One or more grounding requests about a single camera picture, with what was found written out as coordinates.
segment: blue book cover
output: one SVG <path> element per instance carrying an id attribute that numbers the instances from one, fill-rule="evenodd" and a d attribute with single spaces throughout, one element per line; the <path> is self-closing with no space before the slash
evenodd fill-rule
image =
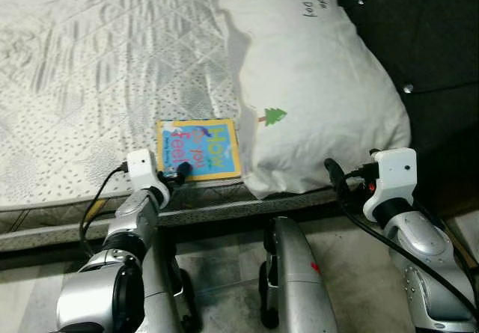
<path id="1" fill-rule="evenodd" d="M 171 120 L 157 124 L 158 167 L 174 172 L 188 162 L 188 180 L 238 177 L 241 174 L 237 138 L 231 119 Z"/>

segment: white mattress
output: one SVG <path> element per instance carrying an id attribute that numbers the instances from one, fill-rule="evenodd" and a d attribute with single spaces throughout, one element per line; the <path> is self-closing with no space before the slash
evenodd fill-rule
<path id="1" fill-rule="evenodd" d="M 215 2 L 0 0 L 0 210 L 93 197 L 158 120 L 234 117 Z"/>

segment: pillow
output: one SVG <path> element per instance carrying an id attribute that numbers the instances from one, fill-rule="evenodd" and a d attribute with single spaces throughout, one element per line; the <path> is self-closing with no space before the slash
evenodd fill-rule
<path id="1" fill-rule="evenodd" d="M 388 74 L 336 0 L 219 0 L 239 96 L 242 178 L 257 198 L 329 185 L 369 149 L 405 147 L 409 119 Z"/>

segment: white bracket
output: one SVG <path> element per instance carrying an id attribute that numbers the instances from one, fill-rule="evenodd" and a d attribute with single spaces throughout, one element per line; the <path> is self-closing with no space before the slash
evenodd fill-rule
<path id="1" fill-rule="evenodd" d="M 126 161 L 133 190 L 139 191 L 141 189 L 149 189 L 151 186 L 156 187 L 163 195 L 163 202 L 159 208 L 165 208 L 170 201 L 170 192 L 168 187 L 158 180 L 156 176 L 155 155 L 144 148 L 128 153 Z"/>
<path id="2" fill-rule="evenodd" d="M 363 213 L 367 219 L 375 222 L 374 209 L 391 198 L 404 198 L 412 204 L 412 191 L 418 182 L 416 152 L 412 148 L 395 148 L 373 153 L 374 161 L 379 165 L 379 178 L 373 197 L 366 201 Z"/>

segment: tiled floor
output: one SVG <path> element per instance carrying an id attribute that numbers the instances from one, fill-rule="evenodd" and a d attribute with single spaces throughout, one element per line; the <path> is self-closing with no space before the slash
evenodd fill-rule
<path id="1" fill-rule="evenodd" d="M 341 333 L 414 332 L 400 273 L 387 249 L 344 218 L 301 224 L 329 288 Z M 260 231 L 183 243 L 178 263 L 192 277 L 203 332 L 276 332 L 260 323 L 257 274 L 264 261 Z M 55 329 L 64 272 L 56 263 L 0 272 L 0 322 L 5 333 Z"/>

